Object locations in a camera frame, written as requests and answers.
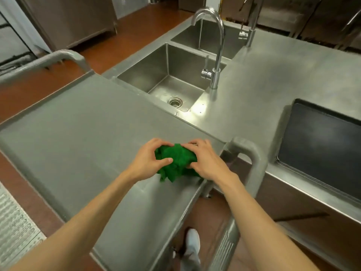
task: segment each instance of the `person's left hand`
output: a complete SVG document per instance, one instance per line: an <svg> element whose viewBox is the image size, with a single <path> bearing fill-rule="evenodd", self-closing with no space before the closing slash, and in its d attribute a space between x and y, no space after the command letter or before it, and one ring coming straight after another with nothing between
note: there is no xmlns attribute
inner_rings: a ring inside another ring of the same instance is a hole
<svg viewBox="0 0 361 271"><path fill-rule="evenodd" d="M173 162L172 158L156 159L154 151L161 145L174 146L170 142L153 138L139 149L133 162L127 168L127 172L135 182L154 176L163 166Z"/></svg>

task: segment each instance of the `forearm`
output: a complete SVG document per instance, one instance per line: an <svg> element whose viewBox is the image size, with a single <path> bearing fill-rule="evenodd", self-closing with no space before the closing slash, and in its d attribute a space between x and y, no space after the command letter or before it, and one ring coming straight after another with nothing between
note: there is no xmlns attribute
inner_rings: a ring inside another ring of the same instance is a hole
<svg viewBox="0 0 361 271"><path fill-rule="evenodd" d="M101 235L116 207L132 187L125 171L102 193L63 225L46 241L26 254L11 271L68 270L88 254Z"/></svg>
<svg viewBox="0 0 361 271"><path fill-rule="evenodd" d="M259 271L318 270L253 199L237 177L221 187Z"/></svg>

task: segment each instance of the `hand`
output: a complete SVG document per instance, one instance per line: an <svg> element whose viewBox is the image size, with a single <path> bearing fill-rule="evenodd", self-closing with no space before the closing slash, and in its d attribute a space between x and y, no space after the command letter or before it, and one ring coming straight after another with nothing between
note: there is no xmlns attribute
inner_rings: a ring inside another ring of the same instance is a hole
<svg viewBox="0 0 361 271"><path fill-rule="evenodd" d="M191 163L190 167L202 178L212 180L220 185L230 177L237 177L214 152L209 140L195 139L189 143L182 144L182 146L196 154L197 162Z"/></svg>
<svg viewBox="0 0 361 271"><path fill-rule="evenodd" d="M161 145L174 146L174 144L170 142L154 138L139 149L133 162L126 170L127 174L134 180L134 182L145 180L154 176L163 166L173 162L172 158L162 160L156 159L154 151Z"/></svg>

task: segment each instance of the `cart handle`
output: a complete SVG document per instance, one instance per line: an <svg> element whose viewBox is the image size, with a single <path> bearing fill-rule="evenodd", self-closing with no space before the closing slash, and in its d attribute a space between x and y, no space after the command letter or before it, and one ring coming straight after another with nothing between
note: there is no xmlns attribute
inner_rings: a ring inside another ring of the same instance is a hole
<svg viewBox="0 0 361 271"><path fill-rule="evenodd" d="M21 68L15 69L9 73L0 76L0 85L10 83L11 81L16 80L17 78L28 72L35 71L40 68L46 68L53 63L61 61L62 59L74 61L84 72L91 71L90 65L82 55L72 50L61 49L46 56L43 56L39 59L36 59L30 63L27 63Z"/></svg>
<svg viewBox="0 0 361 271"><path fill-rule="evenodd" d="M260 147L254 142L240 137L234 137L232 141L226 143L224 150L232 153L235 158L240 153L246 154L248 157L250 157L252 161L252 167L247 175L245 188L247 192L255 198L263 181L263 177L268 165L268 159L263 150L261 150Z"/></svg>

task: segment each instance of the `brown tile floor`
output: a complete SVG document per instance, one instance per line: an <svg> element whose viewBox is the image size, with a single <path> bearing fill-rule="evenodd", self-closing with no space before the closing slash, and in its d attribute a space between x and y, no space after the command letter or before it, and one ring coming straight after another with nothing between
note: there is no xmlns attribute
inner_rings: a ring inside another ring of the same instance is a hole
<svg viewBox="0 0 361 271"><path fill-rule="evenodd" d="M87 59L95 72L101 74L191 15L178 10L174 2L149 5L120 19L118 35L99 36L76 47L75 50ZM34 72L12 85L1 88L0 122L41 100L81 74L74 63L66 61L64 64L52 66L50 70ZM46 236L50 236L62 225L62 221L3 155L0 155L0 180ZM229 217L230 210L222 195L214 192L212 199L200 198L182 231L175 238L175 245L181 246L184 230L187 227L196 228L201 238L200 258L203 263L207 263L212 255L215 240ZM318 262L321 270L334 270L312 253L307 250L305 252L314 262ZM99 270L99 267L88 256L85 259L84 269ZM229 270L255 270L242 241L237 246Z"/></svg>
<svg viewBox="0 0 361 271"><path fill-rule="evenodd" d="M75 51L80 52L93 70L101 74L191 15L178 10L176 2L149 5L121 18L118 21L117 35L110 33L99 36L76 47ZM81 74L81 70L74 63L66 61L51 66L50 70L31 73L12 85L0 87L0 122L60 89ZM61 227L62 221L58 216L2 154L0 181L46 236ZM100 270L89 256L85 258L84 269Z"/></svg>

